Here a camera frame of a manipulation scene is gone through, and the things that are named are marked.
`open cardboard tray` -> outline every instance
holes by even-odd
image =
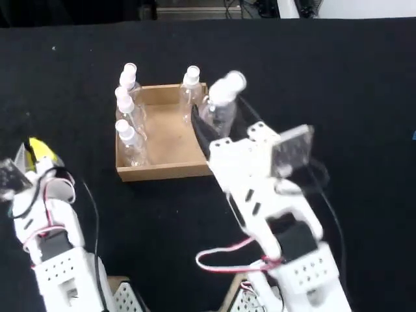
[[[203,84],[203,91],[207,93],[206,84]],[[192,126],[182,121],[178,105],[179,85],[143,86],[141,92],[146,104],[150,165],[124,167],[118,155],[116,134],[116,168],[122,181],[211,175]]]

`red wire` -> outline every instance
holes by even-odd
[[[262,260],[266,263],[263,266],[260,267],[249,267],[249,266],[238,266],[233,268],[232,266],[226,267],[226,266],[207,266],[204,265],[200,262],[200,259],[202,257],[205,257],[206,255],[212,255],[215,254],[217,252],[234,252],[235,250],[238,250],[244,246],[246,246],[247,244],[253,242],[254,239],[252,237],[249,237],[237,244],[231,245],[229,247],[221,247],[221,248],[213,248],[212,250],[205,250],[203,252],[200,252],[197,256],[196,256],[196,262],[198,264],[198,266],[204,270],[207,270],[209,272],[214,272],[214,273],[245,273],[245,272],[258,272],[258,271],[267,271],[267,270],[272,270],[273,268],[276,268],[278,266],[280,266],[283,262],[283,258],[279,258],[279,259],[270,259],[267,256],[262,256]]]
[[[63,229],[63,230],[65,230],[66,231],[66,229],[65,229],[65,227],[64,226],[47,226],[47,227],[44,227],[44,228],[42,228],[42,229],[38,229],[38,230],[36,230],[35,232],[33,232],[32,234],[31,234],[31,236],[29,236],[28,237],[28,239],[27,240],[25,240],[25,242],[23,243],[23,250],[25,250],[26,252],[28,252],[27,251],[27,249],[26,249],[26,245],[27,245],[27,243],[30,241],[30,240],[32,240],[32,239],[34,239],[35,238],[35,236],[41,236],[42,234],[48,234],[50,231],[52,231],[52,230],[55,230],[55,229]]]

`black tablecloth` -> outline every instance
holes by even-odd
[[[415,310],[416,19],[201,21],[0,30],[0,158],[45,140],[95,194],[99,254],[127,275],[153,311],[220,305],[232,279],[201,271],[195,254],[243,238],[213,177],[122,183],[114,169],[114,88],[125,62],[143,85],[178,83],[190,64],[212,84],[229,70],[277,131],[315,126],[313,155],[346,237],[357,311]],[[94,214],[74,205],[94,243]],[[312,199],[337,260],[333,220]],[[28,255],[0,214],[4,311],[43,311]],[[249,263],[258,249],[228,263]]]

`clear plastic bottle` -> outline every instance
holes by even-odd
[[[200,117],[222,137],[228,137],[233,125],[237,95],[246,88],[247,82],[239,71],[231,71],[209,89],[200,109]]]
[[[200,106],[202,96],[200,69],[197,66],[189,66],[179,88],[179,109],[186,124],[190,124],[190,110],[193,104]]]
[[[142,111],[143,119],[146,120],[146,104],[143,101],[142,87],[136,81],[137,66],[133,63],[124,65],[122,74],[120,75],[120,86],[127,89],[129,95],[135,102],[135,105]]]
[[[148,154],[144,139],[131,127],[126,120],[116,122],[116,130],[120,137],[118,151],[124,166],[144,166],[148,164]]]
[[[115,94],[117,99],[116,120],[127,120],[129,125],[142,135],[144,140],[147,140],[142,111],[133,103],[133,99],[124,87],[119,86]]]

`white spray nozzle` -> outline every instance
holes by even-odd
[[[209,99],[214,105],[224,106],[235,100],[246,88],[247,80],[239,71],[231,71],[217,80],[209,89]]]
[[[134,139],[135,130],[133,129],[133,127],[129,125],[129,123],[126,120],[118,120],[116,122],[116,130],[118,132],[118,136],[123,142],[128,142]]]
[[[127,63],[126,65],[124,65],[123,72],[124,71],[127,72],[127,73],[132,73],[132,74],[136,75],[137,66],[136,66],[136,64],[133,64],[133,63]]]
[[[245,76],[237,70],[230,71],[226,75],[225,80],[230,89],[232,89],[236,94],[243,91],[247,86],[247,80]]]
[[[127,63],[124,65],[124,70],[120,75],[120,86],[123,86],[127,90],[134,88],[136,83],[137,67],[133,63]]]
[[[200,69],[197,66],[189,66],[187,73],[183,76],[183,84],[194,86],[200,81]]]
[[[118,88],[116,88],[116,91],[114,93],[116,94],[117,107],[120,112],[124,114],[129,114],[133,111],[133,109],[135,109],[133,99],[127,92],[126,88],[119,86]]]

